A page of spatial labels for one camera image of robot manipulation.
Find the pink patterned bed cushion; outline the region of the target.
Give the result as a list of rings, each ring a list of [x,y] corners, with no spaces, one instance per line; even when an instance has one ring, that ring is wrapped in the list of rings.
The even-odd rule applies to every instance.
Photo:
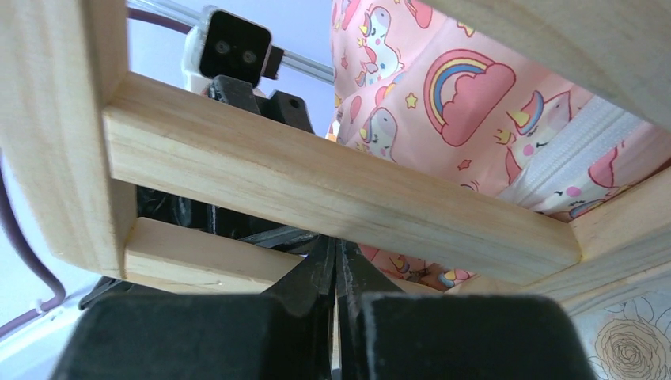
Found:
[[[418,1],[334,1],[344,146],[571,222],[670,161],[668,131]]]

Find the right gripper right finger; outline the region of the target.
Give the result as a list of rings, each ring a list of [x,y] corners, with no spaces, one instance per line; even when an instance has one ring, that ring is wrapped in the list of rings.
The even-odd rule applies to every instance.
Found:
[[[410,294],[337,243],[344,379],[592,379],[576,329],[540,296]]]

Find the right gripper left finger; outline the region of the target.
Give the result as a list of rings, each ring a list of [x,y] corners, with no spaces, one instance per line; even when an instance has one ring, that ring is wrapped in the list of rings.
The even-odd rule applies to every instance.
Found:
[[[120,294],[89,308],[54,379],[329,379],[336,240],[259,294]]]

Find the wooden pet bed frame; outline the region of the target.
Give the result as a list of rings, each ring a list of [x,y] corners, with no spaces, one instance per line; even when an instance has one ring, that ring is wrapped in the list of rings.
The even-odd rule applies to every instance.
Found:
[[[669,171],[565,224],[130,72],[122,1],[1,4],[1,147],[50,253],[176,292],[258,291],[285,253],[139,218],[137,185],[464,266],[458,294],[572,314],[670,288]]]

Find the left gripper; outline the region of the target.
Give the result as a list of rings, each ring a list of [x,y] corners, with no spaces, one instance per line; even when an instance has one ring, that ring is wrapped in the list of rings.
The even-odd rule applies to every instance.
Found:
[[[187,90],[309,134],[314,132],[300,97],[282,91],[269,98],[255,93],[262,77],[276,78],[284,56],[282,49],[272,45],[271,34],[263,26],[217,8],[205,9],[193,28],[143,10],[136,12],[136,18],[187,35],[182,60]],[[307,247],[315,240],[314,233],[297,227],[152,188],[137,188],[137,209],[141,217],[260,247]]]

